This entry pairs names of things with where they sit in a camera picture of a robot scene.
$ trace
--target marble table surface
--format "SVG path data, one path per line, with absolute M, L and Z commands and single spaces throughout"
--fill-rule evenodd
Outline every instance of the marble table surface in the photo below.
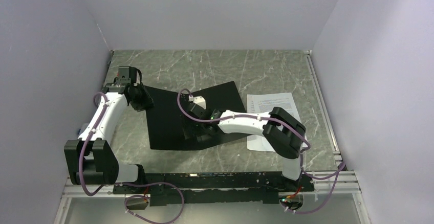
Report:
M 306 169 L 336 170 L 333 149 L 303 51 L 275 50 L 131 50 L 115 51 L 105 83 L 118 66 L 131 65 L 143 73 L 147 86 L 178 92 L 235 81 L 244 106 L 247 94 L 291 92 L 312 149 Z M 117 159 L 142 164 L 148 173 L 278 171 L 275 152 L 250 151 L 241 139 L 201 151 L 151 150 L 146 113 L 128 107 L 121 115 L 111 147 Z

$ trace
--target white wall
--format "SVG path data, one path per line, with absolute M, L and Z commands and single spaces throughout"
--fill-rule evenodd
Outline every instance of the white wall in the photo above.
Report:
M 0 223 L 53 223 L 109 55 L 83 0 L 0 0 Z
M 310 50 L 337 0 L 86 0 L 111 49 Z
M 434 219 L 434 0 L 339 0 L 313 49 L 373 223 Z

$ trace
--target red wire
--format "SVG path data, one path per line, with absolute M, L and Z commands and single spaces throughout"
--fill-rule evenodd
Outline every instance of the red wire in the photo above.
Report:
M 298 187 L 297 191 L 294 194 L 289 195 L 286 198 L 294 198 L 300 192 L 300 190 L 301 190 L 301 186 Z

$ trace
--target purple cable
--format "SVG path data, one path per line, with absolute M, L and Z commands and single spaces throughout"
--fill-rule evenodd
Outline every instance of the purple cable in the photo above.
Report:
M 126 186 L 140 187 L 140 188 L 163 184 L 163 185 L 171 186 L 171 187 L 173 187 L 175 190 L 177 190 L 179 192 L 179 195 L 181 196 L 181 201 L 182 201 L 182 203 L 181 203 L 181 209 L 179 210 L 179 213 L 178 213 L 178 215 L 175 216 L 175 218 L 173 218 L 172 220 L 167 221 L 167 222 L 155 222 L 155 221 L 146 219 L 145 217 L 143 217 L 143 216 L 141 216 L 139 214 L 136 214 L 133 211 L 129 210 L 128 207 L 127 207 L 127 205 L 126 205 L 126 203 L 128 202 L 129 199 L 132 199 L 132 198 L 148 199 L 148 197 L 142 196 L 142 195 L 133 195 L 133 196 L 130 196 L 127 199 L 125 199 L 124 206 L 125 206 L 126 213 L 129 213 L 129 214 L 131 214 L 131 215 L 133 215 L 133 216 L 135 216 L 135 217 L 137 217 L 137 218 L 139 218 L 141 220 L 144 220 L 144 221 L 146 221 L 148 223 L 152 223 L 152 224 L 170 224 L 170 223 L 173 223 L 174 221 L 176 221 L 181 216 L 181 213 L 184 210 L 184 196 L 182 195 L 181 190 L 178 187 L 176 187 L 175 185 L 173 185 L 173 184 L 170 184 L 170 183 L 167 183 L 167 182 L 156 182 L 156 183 L 145 184 L 145 185 L 135 185 L 135 184 L 128 183 L 128 182 L 122 182 L 122 184 L 126 185 Z
M 322 207 L 324 207 L 327 204 L 327 202 L 330 200 L 330 198 L 332 197 L 333 190 L 335 190 L 335 186 L 336 186 L 336 183 L 338 181 L 338 175 L 344 167 L 345 167 L 345 163 L 342 162 L 339 165 L 339 169 L 336 171 L 336 177 L 335 177 L 335 180 L 333 181 L 333 185 L 332 185 L 332 188 L 330 189 L 330 192 L 328 193 L 327 197 L 325 197 L 324 201 L 318 207 L 316 207 L 313 210 L 308 210 L 308 211 L 293 211 L 293 213 L 294 214 L 300 214 L 300 215 L 312 214 L 312 213 L 320 210 Z
M 84 191 L 84 193 L 87 196 L 93 196 L 93 195 L 95 195 L 104 186 L 104 185 L 101 185 L 94 192 L 89 192 L 89 190 L 86 187 L 86 183 L 84 182 L 84 176 L 83 176 L 84 152 L 86 151 L 86 147 L 87 147 L 87 145 L 89 143 L 89 140 L 92 138 L 92 135 L 94 134 L 94 132 L 92 132 L 92 130 L 96 129 L 98 127 L 98 125 L 101 122 L 102 117 L 104 117 L 105 111 L 107 110 L 107 107 L 108 107 L 108 105 L 106 104 L 109 101 L 109 99 L 107 98 L 107 96 L 103 92 L 97 92 L 94 95 L 94 101 L 95 101 L 95 98 L 98 97 L 98 96 L 101 96 L 104 99 L 105 103 L 104 103 L 104 105 L 102 107 L 101 113 L 98 116 L 98 119 L 95 121 L 94 126 L 92 127 L 91 131 L 89 131 L 89 135 L 88 135 L 88 137 L 86 138 L 86 140 L 83 143 L 83 147 L 81 148 L 80 156 L 78 158 L 78 177 L 80 178 L 81 188 L 83 188 L 83 191 Z

